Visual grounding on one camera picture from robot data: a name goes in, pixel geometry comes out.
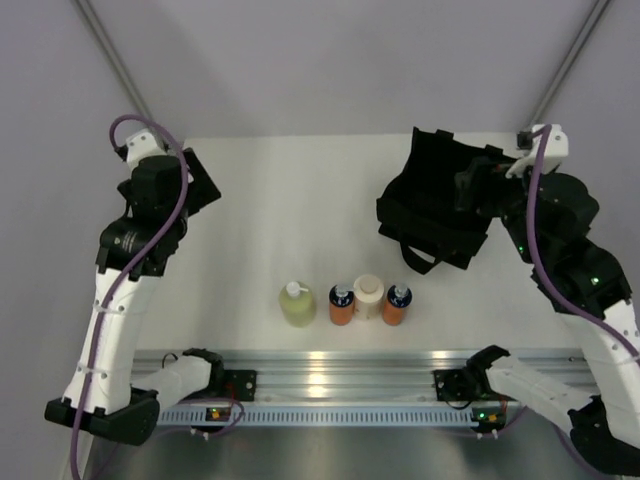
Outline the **cream bottle white cap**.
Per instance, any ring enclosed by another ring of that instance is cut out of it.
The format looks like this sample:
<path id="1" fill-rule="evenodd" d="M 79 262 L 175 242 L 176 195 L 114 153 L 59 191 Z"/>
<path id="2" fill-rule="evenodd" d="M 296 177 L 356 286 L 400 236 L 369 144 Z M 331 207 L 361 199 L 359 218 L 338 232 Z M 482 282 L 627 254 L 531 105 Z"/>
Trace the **cream bottle white cap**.
<path id="1" fill-rule="evenodd" d="M 379 316 L 385 288 L 383 281 L 373 274 L 359 276 L 353 284 L 354 318 L 371 320 Z"/>

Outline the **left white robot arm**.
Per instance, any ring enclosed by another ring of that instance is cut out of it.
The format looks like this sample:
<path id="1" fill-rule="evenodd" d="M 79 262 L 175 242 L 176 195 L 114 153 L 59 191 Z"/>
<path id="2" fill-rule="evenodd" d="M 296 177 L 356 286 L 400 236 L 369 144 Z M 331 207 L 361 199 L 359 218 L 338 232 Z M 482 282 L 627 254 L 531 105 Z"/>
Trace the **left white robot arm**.
<path id="1" fill-rule="evenodd" d="M 124 214 L 101 233 L 93 311 L 80 360 L 63 395 L 49 401 L 47 421 L 139 446 L 161 412 L 190 396 L 212 400 L 226 386 L 223 359 L 191 348 L 138 381 L 133 360 L 142 320 L 190 216 L 221 193 L 191 148 L 185 163 L 165 152 L 146 156 L 117 190 Z"/>

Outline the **yellow-green pump bottle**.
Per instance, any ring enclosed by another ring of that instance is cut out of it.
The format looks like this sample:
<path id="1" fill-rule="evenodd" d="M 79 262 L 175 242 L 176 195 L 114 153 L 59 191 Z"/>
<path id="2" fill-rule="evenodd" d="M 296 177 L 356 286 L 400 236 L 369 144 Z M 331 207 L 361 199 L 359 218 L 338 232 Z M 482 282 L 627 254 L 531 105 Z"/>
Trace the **yellow-green pump bottle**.
<path id="1" fill-rule="evenodd" d="M 316 302 L 311 288 L 303 282 L 288 282 L 278 296 L 285 320 L 293 327 L 308 326 L 316 315 Z"/>

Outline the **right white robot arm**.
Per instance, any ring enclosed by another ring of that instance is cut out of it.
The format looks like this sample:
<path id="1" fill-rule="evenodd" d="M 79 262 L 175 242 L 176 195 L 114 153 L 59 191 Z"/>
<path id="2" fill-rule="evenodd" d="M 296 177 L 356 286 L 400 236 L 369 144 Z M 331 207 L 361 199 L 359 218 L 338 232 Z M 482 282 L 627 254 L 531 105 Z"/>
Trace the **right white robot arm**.
<path id="1" fill-rule="evenodd" d="M 598 202 L 577 178 L 478 157 L 455 176 L 455 206 L 497 217 L 531 278 L 574 336 L 598 391 L 589 394 L 541 374 L 492 345 L 471 356 L 459 387 L 471 399 L 518 401 L 567 434 L 602 474 L 639 474 L 639 330 L 632 292 L 618 260 L 587 235 Z"/>

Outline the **black canvas bag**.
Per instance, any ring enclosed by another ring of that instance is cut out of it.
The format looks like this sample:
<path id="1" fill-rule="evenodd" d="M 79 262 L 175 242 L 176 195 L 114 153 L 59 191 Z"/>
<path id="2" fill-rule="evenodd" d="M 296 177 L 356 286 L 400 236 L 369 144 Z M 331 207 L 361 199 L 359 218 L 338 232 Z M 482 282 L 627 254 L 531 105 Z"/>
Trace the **black canvas bag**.
<path id="1" fill-rule="evenodd" d="M 441 263 L 465 270 L 487 239 L 488 218 L 455 208 L 455 175 L 484 158 L 515 162 L 494 145 L 467 145 L 443 130 L 412 130 L 409 157 L 376 200 L 376 215 L 378 233 L 398 242 L 415 272 L 425 275 Z"/>

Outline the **orange bottle white pump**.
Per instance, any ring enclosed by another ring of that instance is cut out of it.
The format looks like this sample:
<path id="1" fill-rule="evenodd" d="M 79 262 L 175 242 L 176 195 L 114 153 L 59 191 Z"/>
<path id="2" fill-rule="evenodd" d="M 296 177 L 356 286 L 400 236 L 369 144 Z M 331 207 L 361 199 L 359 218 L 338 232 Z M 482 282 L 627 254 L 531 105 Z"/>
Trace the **orange bottle white pump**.
<path id="1" fill-rule="evenodd" d="M 392 285 L 386 294 L 382 310 L 383 321 L 390 326 L 401 324 L 406 317 L 412 299 L 412 291 L 406 284 Z"/>

